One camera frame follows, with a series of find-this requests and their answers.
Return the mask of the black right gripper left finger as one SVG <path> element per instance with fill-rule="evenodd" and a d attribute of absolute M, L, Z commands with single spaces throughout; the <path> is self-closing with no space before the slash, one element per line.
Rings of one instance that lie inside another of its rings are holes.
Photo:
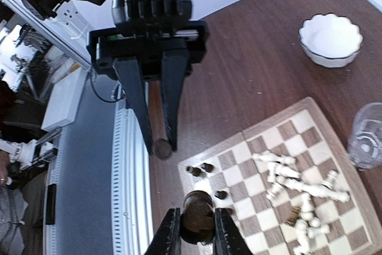
<path fill-rule="evenodd" d="M 145 255 L 179 255 L 181 210 L 170 208 L 156 231 Z"/>

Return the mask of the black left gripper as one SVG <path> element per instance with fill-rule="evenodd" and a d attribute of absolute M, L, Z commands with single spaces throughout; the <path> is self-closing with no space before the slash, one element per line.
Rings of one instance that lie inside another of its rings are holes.
<path fill-rule="evenodd" d="M 192 65 L 204 59 L 209 36 L 208 24 L 201 20 L 189 21 L 173 37 L 165 33 L 156 40 L 122 36 L 115 27 L 88 33 L 86 48 L 91 64 L 97 74 L 106 75 L 114 81 L 118 79 L 121 83 L 138 120 L 149 155 L 153 154 L 153 134 L 145 81 L 161 78 L 165 131 L 172 151 L 176 151 L 178 109 L 184 79 L 193 72 Z"/>

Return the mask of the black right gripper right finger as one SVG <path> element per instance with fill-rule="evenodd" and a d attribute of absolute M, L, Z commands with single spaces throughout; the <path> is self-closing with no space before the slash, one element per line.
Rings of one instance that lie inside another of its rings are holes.
<path fill-rule="evenodd" d="M 215 236 L 213 254 L 252 255 L 238 227 L 226 208 L 216 208 L 214 212 Z"/>

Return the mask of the dark chess piece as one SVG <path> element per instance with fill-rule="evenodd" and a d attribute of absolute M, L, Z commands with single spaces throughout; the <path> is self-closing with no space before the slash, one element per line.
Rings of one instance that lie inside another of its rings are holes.
<path fill-rule="evenodd" d="M 206 172 L 206 173 L 212 173 L 213 170 L 214 170 L 214 166 L 212 164 L 209 164 L 209 163 L 202 163 L 201 164 L 201 168 Z"/>
<path fill-rule="evenodd" d="M 215 235 L 214 209 L 212 198 L 204 191 L 189 192 L 183 202 L 180 219 L 180 236 L 196 245 L 211 244 Z"/>
<path fill-rule="evenodd" d="M 225 200 L 227 198 L 227 196 L 228 196 L 228 193 L 226 191 L 216 191 L 214 196 L 217 199 Z"/>

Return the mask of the dark chess piece front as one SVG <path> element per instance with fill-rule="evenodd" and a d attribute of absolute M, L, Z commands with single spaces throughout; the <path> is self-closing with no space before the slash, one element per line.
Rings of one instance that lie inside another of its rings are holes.
<path fill-rule="evenodd" d="M 227 198 L 227 196 L 228 196 L 228 193 L 226 191 L 216 191 L 214 196 L 217 199 L 225 200 Z"/>

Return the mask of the dark chess piece corner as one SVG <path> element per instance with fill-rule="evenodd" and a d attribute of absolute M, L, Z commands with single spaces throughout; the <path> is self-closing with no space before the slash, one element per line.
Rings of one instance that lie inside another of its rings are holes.
<path fill-rule="evenodd" d="M 202 170 L 198 167 L 193 167 L 191 165 L 186 167 L 186 171 L 194 177 L 199 177 L 202 174 Z"/>

